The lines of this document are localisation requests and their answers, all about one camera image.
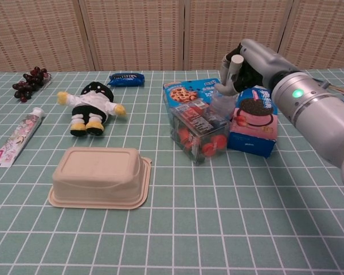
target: oreo box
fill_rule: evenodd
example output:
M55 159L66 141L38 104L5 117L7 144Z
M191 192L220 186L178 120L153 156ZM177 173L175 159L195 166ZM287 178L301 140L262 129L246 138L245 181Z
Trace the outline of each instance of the oreo box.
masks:
M219 79L207 78L163 84L163 100L170 121L172 121L170 108L178 107L183 103L196 99L201 99L203 102L210 104L215 83L220 83Z
M229 121L202 99L171 108L171 138L195 163L226 150Z
M228 148L268 158L277 139L277 107L269 90L246 89L237 97Z

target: cutting mat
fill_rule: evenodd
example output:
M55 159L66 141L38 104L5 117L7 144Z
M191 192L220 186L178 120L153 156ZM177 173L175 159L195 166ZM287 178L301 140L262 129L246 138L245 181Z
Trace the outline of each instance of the cutting mat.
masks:
M337 168L279 115L272 156L228 151L195 167L169 138L162 83L218 77L214 71L142 72L144 87L116 88L128 121L102 137L69 134L79 94L112 72L54 73L51 86L18 103L0 73L0 147L23 116L46 118L10 169L0 168L0 275L344 274L344 187ZM311 75L344 87L344 69ZM71 146L134 147L153 160L147 202L133 211L57 209L52 173Z

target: plush toy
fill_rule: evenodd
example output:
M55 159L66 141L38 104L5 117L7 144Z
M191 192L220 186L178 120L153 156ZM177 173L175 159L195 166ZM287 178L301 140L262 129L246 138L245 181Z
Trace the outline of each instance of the plush toy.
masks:
M99 82L88 84L80 96L59 92L57 102L74 107L70 128L70 133L74 136L84 136L87 133L99 136L104 131L103 124L108 115L126 115L125 108L114 103L114 94L109 87Z

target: blue cardboard box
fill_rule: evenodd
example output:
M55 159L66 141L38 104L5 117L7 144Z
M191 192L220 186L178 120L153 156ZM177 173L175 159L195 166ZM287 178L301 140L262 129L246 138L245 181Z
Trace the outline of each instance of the blue cardboard box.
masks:
M201 99L203 102L210 104L215 83L220 83L219 79L207 78L163 84L163 100L170 121L172 121L170 108L178 107L196 99Z
M254 87L240 93L230 125L228 148L268 158L277 139L277 107L269 90Z

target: grapes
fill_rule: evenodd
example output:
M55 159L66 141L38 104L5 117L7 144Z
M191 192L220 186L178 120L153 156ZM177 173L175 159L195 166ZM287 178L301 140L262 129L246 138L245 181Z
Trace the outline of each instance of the grapes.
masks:
M33 92L44 86L49 76L47 69L41 69L38 66L34 67L30 74L24 73L23 77L26 81L19 81L12 86L16 90L14 97L23 103L27 102L28 99L32 98Z

